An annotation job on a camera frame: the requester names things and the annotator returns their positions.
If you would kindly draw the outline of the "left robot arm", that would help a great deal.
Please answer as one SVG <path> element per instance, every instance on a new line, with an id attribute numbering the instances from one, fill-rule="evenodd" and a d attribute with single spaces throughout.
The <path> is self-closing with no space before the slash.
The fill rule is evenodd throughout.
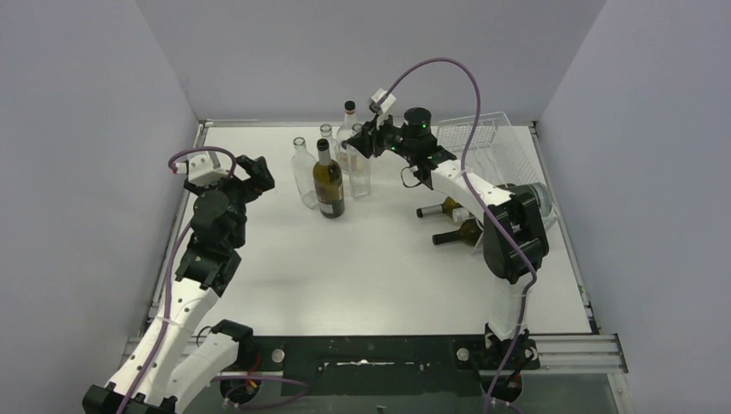
<path id="1" fill-rule="evenodd" d="M 174 242 L 157 315 L 109 381 L 86 392 L 86 413 L 182 413 L 221 371 L 256 359 L 252 329 L 226 319 L 182 353 L 241 263 L 247 204 L 275 186 L 266 159 L 202 147 L 174 154 L 168 166 L 185 175 L 193 216 Z"/>

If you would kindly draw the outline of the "clear round bottle black cap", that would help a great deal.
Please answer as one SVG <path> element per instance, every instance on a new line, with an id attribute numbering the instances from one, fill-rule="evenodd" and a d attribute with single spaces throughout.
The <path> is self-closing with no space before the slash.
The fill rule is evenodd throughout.
<path id="1" fill-rule="evenodd" d="M 338 163 L 344 173 L 350 173 L 350 164 L 347 155 L 347 140 L 353 136 L 353 126 L 358 122 L 356 103 L 348 100 L 344 103 L 344 121 L 336 132 Z"/>

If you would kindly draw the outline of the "clear tall glass bottle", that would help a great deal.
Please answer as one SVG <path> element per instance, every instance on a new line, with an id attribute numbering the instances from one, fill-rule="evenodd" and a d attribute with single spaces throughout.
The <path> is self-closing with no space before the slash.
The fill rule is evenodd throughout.
<path id="1" fill-rule="evenodd" d="M 338 141 L 334 138 L 332 125 L 324 123 L 320 126 L 321 138 L 328 141 L 328 148 L 331 160 L 335 161 L 339 166 L 340 161 L 340 147 Z"/>

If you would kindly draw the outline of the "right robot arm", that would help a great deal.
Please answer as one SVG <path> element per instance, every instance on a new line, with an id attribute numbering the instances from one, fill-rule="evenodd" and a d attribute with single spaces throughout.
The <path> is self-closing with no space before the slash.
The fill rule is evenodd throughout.
<path id="1" fill-rule="evenodd" d="M 421 107 L 408 109 L 400 127 L 391 115 L 377 114 L 346 143 L 367 159 L 384 151 L 400 156 L 418 184 L 450 197 L 481 223 L 484 261 L 497 278 L 488 327 L 507 340 L 525 329 L 527 295 L 549 245 L 542 204 L 528 185 L 496 185 L 468 168 L 482 118 L 477 114 L 469 120 L 461 148 L 439 144 L 445 128 L 433 134 L 431 114 Z"/>

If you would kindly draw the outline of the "clear square glass bottle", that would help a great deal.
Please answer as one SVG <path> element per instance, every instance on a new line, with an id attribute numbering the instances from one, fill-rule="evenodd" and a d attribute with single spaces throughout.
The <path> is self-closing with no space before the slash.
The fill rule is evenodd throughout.
<path id="1" fill-rule="evenodd" d="M 312 175 L 316 163 L 314 156 L 306 147 L 306 140 L 298 136 L 293 139 L 294 155 L 291 158 L 291 168 L 297 185 L 297 191 L 302 203 L 309 209 L 318 205 L 316 189 Z"/>

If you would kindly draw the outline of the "olive wine bottle black cap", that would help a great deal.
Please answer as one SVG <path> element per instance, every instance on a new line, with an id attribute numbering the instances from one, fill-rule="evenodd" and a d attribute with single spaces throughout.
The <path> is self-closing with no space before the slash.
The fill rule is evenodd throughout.
<path id="1" fill-rule="evenodd" d="M 451 197 L 446 197 L 441 203 L 420 207 L 415 210 L 418 218 L 427 216 L 448 216 L 453 218 L 453 213 L 462 208 L 462 205 Z"/>

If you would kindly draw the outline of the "clear slim glass bottle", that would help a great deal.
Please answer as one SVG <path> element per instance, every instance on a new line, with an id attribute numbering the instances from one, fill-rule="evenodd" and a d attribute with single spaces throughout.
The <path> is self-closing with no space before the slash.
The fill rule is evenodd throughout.
<path id="1" fill-rule="evenodd" d="M 347 159 L 349 164 L 349 185 L 354 199 L 371 194 L 371 165 L 361 152 L 351 144 L 347 144 Z"/>

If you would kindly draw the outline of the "dark green wine bottle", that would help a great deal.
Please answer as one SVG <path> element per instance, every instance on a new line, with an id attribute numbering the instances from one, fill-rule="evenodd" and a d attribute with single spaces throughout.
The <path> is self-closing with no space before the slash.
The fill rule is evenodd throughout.
<path id="1" fill-rule="evenodd" d="M 312 173 L 319 211 L 327 218 L 337 218 L 345 212 L 341 167 L 332 158 L 327 139 L 320 138 L 316 148 L 318 160 Z"/>

